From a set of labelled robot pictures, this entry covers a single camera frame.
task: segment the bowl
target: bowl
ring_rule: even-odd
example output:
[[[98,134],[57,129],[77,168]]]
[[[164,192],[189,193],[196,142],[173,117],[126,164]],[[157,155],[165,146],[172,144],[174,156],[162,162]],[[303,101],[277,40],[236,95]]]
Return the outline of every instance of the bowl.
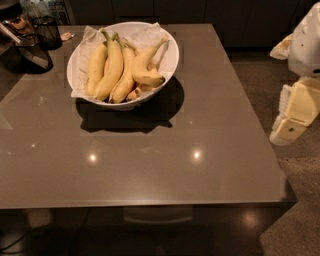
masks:
[[[172,35],[165,29],[161,28],[159,24],[150,24],[145,22],[123,22],[105,27],[105,30],[109,33],[112,31],[116,31],[118,32],[120,37],[126,37],[129,38],[129,40],[133,38],[134,40],[136,40],[134,43],[138,47],[139,44],[140,47],[143,47],[143,45],[148,45],[149,43],[146,42],[146,38],[143,36],[143,33],[141,33],[141,31],[156,31],[156,33],[167,35],[169,37],[169,41],[161,46],[154,57],[154,61],[156,63],[159,62],[158,72],[165,77],[165,82],[151,91],[142,92],[138,99],[118,104],[99,101],[85,95],[85,84],[87,80],[86,69],[88,66],[89,57],[84,57],[84,44],[80,43],[78,47],[73,51],[67,66],[67,79],[73,90],[71,97],[82,98],[86,101],[92,102],[107,109],[118,111],[132,110],[155,96],[173,76],[179,61],[179,48],[177,42],[172,37]],[[91,48],[94,48],[94,46],[92,47],[92,45],[97,44],[97,41],[99,40],[101,41],[104,39],[101,39],[101,37],[97,37],[94,38],[94,40],[90,41]]]

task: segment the bunch of bananas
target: bunch of bananas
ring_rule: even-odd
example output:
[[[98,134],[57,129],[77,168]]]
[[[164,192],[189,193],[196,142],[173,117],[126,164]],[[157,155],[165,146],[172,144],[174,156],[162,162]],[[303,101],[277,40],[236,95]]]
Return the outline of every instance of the bunch of bananas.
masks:
[[[160,41],[143,49],[135,47],[117,32],[110,37],[101,29],[106,41],[92,52],[88,66],[86,95],[108,103],[121,103],[140,97],[142,91],[152,90],[165,82],[152,58],[168,41]]]

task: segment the cabinet door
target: cabinet door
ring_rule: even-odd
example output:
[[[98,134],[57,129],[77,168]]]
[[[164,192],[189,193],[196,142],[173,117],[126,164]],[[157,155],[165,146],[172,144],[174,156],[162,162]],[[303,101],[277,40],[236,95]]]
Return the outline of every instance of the cabinet door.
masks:
[[[253,0],[208,0],[205,22],[212,23],[224,47],[240,47]]]
[[[255,0],[244,33],[243,47],[273,47],[290,34],[299,0]]]
[[[206,0],[154,0],[154,14],[162,24],[203,23]]]
[[[115,22],[154,20],[153,0],[112,0]]]
[[[114,23],[111,0],[68,0],[77,25],[110,25]]]
[[[293,32],[295,27],[300,23],[300,21],[307,15],[311,7],[317,3],[318,0],[300,0],[296,10],[293,13],[290,22],[290,31]]]

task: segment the cord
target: cord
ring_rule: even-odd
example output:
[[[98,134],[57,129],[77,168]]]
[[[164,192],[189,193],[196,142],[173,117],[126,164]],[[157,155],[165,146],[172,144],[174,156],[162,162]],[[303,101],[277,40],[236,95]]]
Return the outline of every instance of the cord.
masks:
[[[77,230],[77,232],[76,232],[76,234],[74,236],[73,244],[78,242],[80,234],[83,231],[83,229],[84,229],[84,227],[85,227],[85,225],[86,225],[86,223],[87,223],[87,221],[89,219],[90,212],[91,212],[91,208],[88,209],[88,211],[87,211],[87,213],[86,213],[86,215],[84,217],[84,220],[82,221],[79,229]],[[17,243],[19,243],[20,241],[22,241],[23,239],[28,237],[29,235],[31,235],[35,231],[38,231],[38,230],[41,230],[41,229],[45,229],[45,228],[46,228],[46,226],[34,228],[34,229],[30,230],[29,232],[23,234],[20,238],[18,238],[17,240],[12,242],[11,244],[9,244],[9,245],[7,245],[7,246],[5,246],[3,248],[0,248],[0,255],[15,255],[15,254],[19,254],[19,253],[24,252],[23,250],[16,251],[16,252],[5,252],[5,251],[7,251],[8,249],[12,248],[14,245],[16,245]]]
[[[16,245],[17,243],[19,243],[21,240],[25,239],[27,236],[29,236],[30,234],[34,233],[35,231],[38,231],[39,229],[41,229],[41,227],[39,228],[35,228],[30,230],[29,232],[25,233],[24,235],[22,235],[20,238],[18,238],[16,241],[12,242],[11,244],[7,245],[6,247],[0,248],[0,255],[10,255],[10,254],[18,254],[21,253],[22,251],[18,251],[18,252],[5,252],[6,250],[10,249],[12,246]]]

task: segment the gray table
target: gray table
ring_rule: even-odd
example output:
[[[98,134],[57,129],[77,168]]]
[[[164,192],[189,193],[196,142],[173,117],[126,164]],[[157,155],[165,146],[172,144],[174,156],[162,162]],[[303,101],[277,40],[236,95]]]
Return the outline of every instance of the gray table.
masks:
[[[66,67],[84,26],[60,27],[76,36],[50,52],[54,68],[23,75],[0,103],[1,209],[191,205],[220,207],[211,216],[221,220],[221,207],[271,207],[280,217],[292,206],[213,27],[163,27],[179,45],[178,69],[130,112],[70,97]],[[275,221],[268,216],[254,236]]]

